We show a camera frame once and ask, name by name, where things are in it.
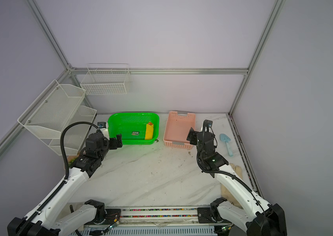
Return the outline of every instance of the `blue trowel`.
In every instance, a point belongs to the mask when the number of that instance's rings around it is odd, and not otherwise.
[[[225,142],[225,144],[227,144],[227,150],[228,150],[228,155],[230,157],[233,156],[233,152],[232,152],[232,149],[230,147],[230,144],[229,144],[229,141],[231,140],[227,135],[225,134],[220,134],[220,140]]]

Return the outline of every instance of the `table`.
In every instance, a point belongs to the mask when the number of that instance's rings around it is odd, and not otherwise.
[[[196,147],[187,150],[164,145],[168,114],[158,115],[159,142],[152,145],[124,145],[117,150],[110,150],[103,165],[77,190],[69,202],[94,199],[109,207],[197,206],[209,205],[221,197],[220,182],[199,169]],[[110,115],[97,115],[95,123],[107,121],[109,117]],[[218,139],[216,151],[229,163],[239,165],[243,181],[251,186],[227,115],[198,113],[197,129],[205,119],[213,121],[212,128]],[[221,133],[230,137],[233,157],[228,155],[225,143],[220,141]]]

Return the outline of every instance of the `yellow object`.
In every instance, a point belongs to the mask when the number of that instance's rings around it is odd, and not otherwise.
[[[153,138],[153,123],[149,122],[146,125],[147,127],[145,129],[145,140],[150,140]]]

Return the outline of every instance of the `marble tabletop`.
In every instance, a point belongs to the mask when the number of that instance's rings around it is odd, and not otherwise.
[[[95,122],[107,121],[110,115],[97,115]],[[219,198],[220,182],[210,174],[202,173],[196,163],[197,150],[166,147],[163,142],[168,114],[159,114],[159,142],[152,145],[124,145],[110,150],[92,177],[72,196],[69,202],[94,199],[105,206],[187,206],[209,205]],[[244,163],[233,137],[226,114],[197,114],[196,127],[203,120],[212,120],[217,136],[216,151],[230,163],[242,168]],[[233,157],[219,139],[224,133],[230,137]]]

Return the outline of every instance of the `pink plastic tray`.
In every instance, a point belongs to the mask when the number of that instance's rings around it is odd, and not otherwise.
[[[191,127],[195,130],[194,113],[170,111],[164,134],[165,146],[192,149],[193,145],[186,140]]]

